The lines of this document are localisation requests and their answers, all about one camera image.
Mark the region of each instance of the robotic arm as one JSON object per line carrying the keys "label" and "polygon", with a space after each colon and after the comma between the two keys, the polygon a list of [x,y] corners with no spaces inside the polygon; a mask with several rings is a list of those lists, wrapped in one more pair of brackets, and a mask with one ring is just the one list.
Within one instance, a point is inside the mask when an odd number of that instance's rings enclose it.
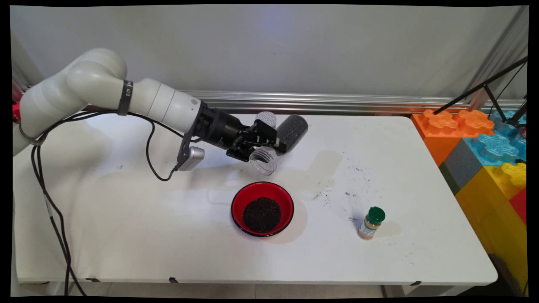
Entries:
{"label": "robotic arm", "polygon": [[20,102],[21,125],[13,128],[13,156],[54,123],[88,104],[134,112],[162,122],[184,138],[176,170],[191,170],[204,158],[204,150],[189,147],[193,136],[222,149],[227,156],[247,162],[255,147],[286,152],[277,131],[260,120],[245,126],[238,118],[210,108],[204,102],[152,79],[126,81],[127,66],[115,52],[92,49],[62,71],[29,89]]}

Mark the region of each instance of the spice jar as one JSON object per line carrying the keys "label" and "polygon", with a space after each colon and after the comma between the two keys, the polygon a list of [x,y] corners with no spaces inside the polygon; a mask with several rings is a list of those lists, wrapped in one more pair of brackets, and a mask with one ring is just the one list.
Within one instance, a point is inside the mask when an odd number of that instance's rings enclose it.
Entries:
{"label": "spice jar", "polygon": [[357,230],[357,234],[364,240],[370,240],[374,236],[374,233],[382,225],[382,221],[385,219],[384,211],[379,207],[371,207],[369,213],[365,216],[365,220],[361,223],[360,228]]}

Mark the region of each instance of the gray foam block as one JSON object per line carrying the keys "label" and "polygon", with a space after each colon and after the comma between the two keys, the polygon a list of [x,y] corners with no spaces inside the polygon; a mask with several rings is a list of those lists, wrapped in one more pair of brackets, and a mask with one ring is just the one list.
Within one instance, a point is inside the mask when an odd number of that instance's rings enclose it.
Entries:
{"label": "gray foam block", "polygon": [[481,161],[463,139],[460,139],[444,163],[459,188],[463,188],[483,167]]}

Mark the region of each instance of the black wrist band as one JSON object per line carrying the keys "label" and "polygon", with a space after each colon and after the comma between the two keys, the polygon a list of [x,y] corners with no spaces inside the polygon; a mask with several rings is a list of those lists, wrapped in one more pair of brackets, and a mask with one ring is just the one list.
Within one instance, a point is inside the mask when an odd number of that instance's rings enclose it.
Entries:
{"label": "black wrist band", "polygon": [[127,116],[129,104],[131,103],[131,95],[133,95],[133,82],[124,80],[122,97],[120,98],[120,104],[118,104],[118,115]]}

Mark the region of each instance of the container lid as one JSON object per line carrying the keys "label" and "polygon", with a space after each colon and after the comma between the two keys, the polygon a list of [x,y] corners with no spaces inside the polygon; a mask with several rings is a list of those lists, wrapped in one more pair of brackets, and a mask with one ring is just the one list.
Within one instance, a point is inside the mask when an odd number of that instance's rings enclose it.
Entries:
{"label": "container lid", "polygon": [[367,215],[367,220],[373,225],[380,225],[385,219],[384,211],[379,207],[371,207],[369,209],[369,214]]}

